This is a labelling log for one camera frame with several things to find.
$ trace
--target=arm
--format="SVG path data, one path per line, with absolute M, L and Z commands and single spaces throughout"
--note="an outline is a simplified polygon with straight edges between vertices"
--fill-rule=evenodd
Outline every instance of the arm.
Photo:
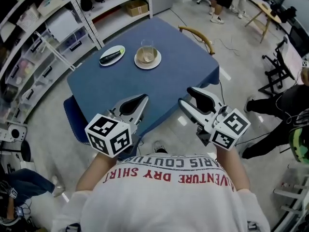
M 76 191 L 92 191 L 96 184 L 117 162 L 116 158 L 110 158 L 98 153 L 88 169 L 84 172 L 76 185 Z
M 217 146 L 217 160 L 231 178 L 236 190 L 250 189 L 250 181 L 235 148 L 230 151 Z
M 8 209 L 6 211 L 7 219 L 14 219 L 14 199 L 9 197 Z

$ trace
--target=white shelving unit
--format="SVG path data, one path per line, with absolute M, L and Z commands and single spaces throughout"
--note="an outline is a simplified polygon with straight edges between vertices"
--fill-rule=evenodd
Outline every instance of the white shelving unit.
M 0 22 L 0 28 L 10 19 L 10 17 L 13 15 L 13 13 L 20 7 L 26 0 L 20 0 L 7 14 L 7 16 L 4 18 L 2 22 Z M 25 42 L 33 35 L 33 33 L 37 30 L 39 26 L 41 26 L 48 18 L 52 17 L 55 12 L 57 12 L 60 8 L 64 7 L 66 4 L 71 5 L 71 8 L 73 8 L 75 17 L 78 22 L 78 28 L 71 33 L 66 39 L 64 39 L 62 42 L 56 41 L 56 45 L 53 45 L 55 49 L 58 49 L 61 47 L 66 40 L 72 36 L 73 33 L 77 32 L 78 30 L 84 31 L 84 36 L 82 36 L 80 39 L 77 40 L 76 44 L 74 43 L 70 48 L 67 48 L 67 50 L 63 53 L 63 56 L 69 61 L 71 64 L 74 64 L 76 61 L 78 61 L 83 55 L 85 55 L 88 51 L 96 47 L 97 49 L 101 48 L 101 45 L 98 43 L 96 36 L 92 32 L 87 20 L 84 17 L 84 14 L 80 10 L 80 7 L 78 6 L 76 0 L 63 0 L 62 3 L 53 10 L 49 15 L 47 16 L 41 16 L 38 21 L 36 21 L 28 30 L 27 32 L 22 32 L 21 35 L 18 37 L 20 41 L 16 46 L 13 47 L 11 50 L 7 60 L 5 61 L 4 65 L 2 66 L 0 70 L 0 79 L 5 78 L 6 73 L 11 71 L 11 69 L 8 70 L 8 67 L 10 66 L 11 61 L 14 59 L 14 56 L 19 52 L 20 49 L 22 50 L 21 58 L 27 58 L 25 54 L 24 48 L 26 48 Z M 3 111 L 1 114 L 5 114 L 5 117 L 0 117 L 0 121 L 2 122 L 9 122 L 9 123 L 24 123 L 28 117 L 28 115 L 31 113 L 31 111 L 35 108 L 39 100 L 42 98 L 42 96 L 46 93 L 46 91 L 57 81 L 57 79 L 69 69 L 67 65 L 65 65 L 60 60 L 59 66 L 56 67 L 57 71 L 53 71 L 52 74 L 49 76 L 52 76 L 52 81 L 48 83 L 42 84 L 42 80 L 45 80 L 43 77 L 38 78 L 38 76 L 42 75 L 42 72 L 44 73 L 45 65 L 49 66 L 49 64 L 55 63 L 55 58 L 50 58 L 53 53 L 51 51 L 47 51 L 45 54 L 43 53 L 42 56 L 34 62 L 33 68 L 30 69 L 30 72 L 27 73 L 27 75 L 23 78 L 22 83 L 18 84 L 18 91 L 15 95 L 15 98 L 11 102 L 10 107 L 2 106 L 1 109 L 5 108 L 7 109 L 7 112 L 4 113 Z M 41 87 L 40 92 L 33 94 L 32 98 L 29 100 L 22 99 L 22 96 L 26 94 L 26 92 L 31 91 L 31 89 L 34 89 L 37 84 L 40 84 Z
M 120 9 L 95 23 L 93 22 L 95 18 L 99 17 L 100 15 L 104 14 L 105 12 L 108 12 L 109 10 L 119 5 L 123 5 L 125 2 L 128 1 L 130 0 L 105 0 L 103 3 L 97 3 L 95 1 L 92 1 L 94 8 L 88 12 L 83 11 L 83 14 L 90 28 L 92 29 L 95 37 L 97 38 L 98 42 L 102 47 L 104 46 L 103 41 L 107 37 L 119 31 L 120 29 L 128 26 L 129 24 L 145 16 L 149 16 L 150 18 L 153 17 L 152 1 L 147 0 L 149 5 L 149 12 L 147 13 L 131 17 L 126 13 L 125 10 Z

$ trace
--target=concrete floor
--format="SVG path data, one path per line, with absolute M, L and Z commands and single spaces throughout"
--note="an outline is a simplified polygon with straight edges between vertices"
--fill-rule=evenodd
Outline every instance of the concrete floor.
M 253 17 L 258 13 L 258 10 L 249 2 L 247 7 L 248 17 Z M 282 31 L 276 30 L 271 24 L 264 41 L 260 43 L 261 31 L 258 27 L 252 23 L 245 28 L 244 25 L 248 19 L 240 20 L 229 11 L 224 11 L 222 14 L 225 24 L 218 25 L 210 22 L 211 16 L 208 15 L 209 8 L 205 2 L 200 5 L 195 2 L 175 4 L 172 9 L 188 26 L 199 30 L 212 41 L 215 50 L 213 57 L 221 67 L 220 80 L 226 104 L 243 111 L 244 103 L 249 95 L 255 94 L 257 99 L 266 98 L 257 90 L 267 83 L 264 71 L 271 67 L 262 60 L 261 56 L 263 54 L 272 55 L 276 43 L 280 42 L 284 36 Z M 183 25 L 171 10 L 157 16 L 174 27 Z M 262 21 L 266 21 L 263 15 L 260 17 Z M 191 34 L 185 34 L 205 48 Z M 78 179 L 96 152 L 75 139 L 66 118 L 63 101 L 71 96 L 66 81 L 68 74 L 54 85 L 32 113 L 28 120 L 27 140 L 31 146 L 37 172 L 46 178 L 57 174 L 66 186 L 65 194 L 70 198 Z M 292 84 L 292 81 L 284 83 L 285 87 L 290 87 Z M 210 85 L 206 90 L 221 98 L 220 85 Z M 183 121 L 180 123 L 178 120 L 181 116 L 186 121 L 185 123 Z M 243 136 L 242 142 L 272 131 L 280 122 L 272 116 L 257 114 L 248 114 L 248 119 L 252 125 Z M 163 124 L 145 135 L 144 145 L 140 146 L 140 153 L 143 155 L 152 152 L 152 143 L 158 139 L 165 143 L 169 153 L 214 152 L 214 147 L 211 145 L 204 147 L 195 133 L 196 126 L 180 110 L 177 110 Z M 279 154 L 279 147 L 266 156 L 243 161 L 251 180 L 252 192 L 256 194 L 271 227 L 283 215 L 280 206 L 292 201 L 282 199 L 272 193 L 287 175 L 287 165 L 292 161 L 295 160 L 291 151 Z M 47 197 L 46 199 L 33 198 L 32 214 L 37 222 L 49 229 L 53 215 L 63 204 L 64 201 L 59 198 L 57 200 Z

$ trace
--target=person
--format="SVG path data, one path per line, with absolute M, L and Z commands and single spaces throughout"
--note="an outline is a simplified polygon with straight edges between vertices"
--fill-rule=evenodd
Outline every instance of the person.
M 242 19 L 243 16 L 246 15 L 246 0 L 239 0 L 237 8 L 236 8 L 236 0 L 233 0 L 230 10 L 238 14 L 239 19 Z
M 294 85 L 285 92 L 275 95 L 272 98 L 254 100 L 250 96 L 244 107 L 244 111 L 268 114 L 278 117 L 282 122 L 264 139 L 258 143 L 247 146 L 240 152 L 244 159 L 250 159 L 269 153 L 275 147 L 289 143 L 289 132 L 297 116 L 309 108 L 309 68 L 301 71 L 303 85 Z
M 222 12 L 223 7 L 229 8 L 231 6 L 232 0 L 211 0 L 211 10 L 209 12 L 211 17 L 211 22 L 223 24 L 224 21 L 219 17 Z
M 0 217 L 8 220 L 15 218 L 15 208 L 22 206 L 27 199 L 44 194 L 60 195 L 64 188 L 53 177 L 53 184 L 43 176 L 29 169 L 20 169 L 10 174 L 2 174 L 0 180 Z M 11 195 L 14 189 L 17 195 Z
M 270 231 L 235 148 L 217 147 L 217 161 L 160 141 L 154 152 L 118 164 L 98 153 L 51 231 Z

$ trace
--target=black object on plate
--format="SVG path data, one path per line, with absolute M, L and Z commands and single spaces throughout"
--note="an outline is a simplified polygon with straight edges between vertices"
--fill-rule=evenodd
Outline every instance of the black object on plate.
M 118 56 L 123 54 L 124 51 L 125 51 L 124 49 L 120 49 L 118 52 L 114 52 L 112 54 L 109 54 L 107 56 L 100 58 L 100 64 L 107 64 L 107 63 L 113 61 L 115 58 L 117 58 Z

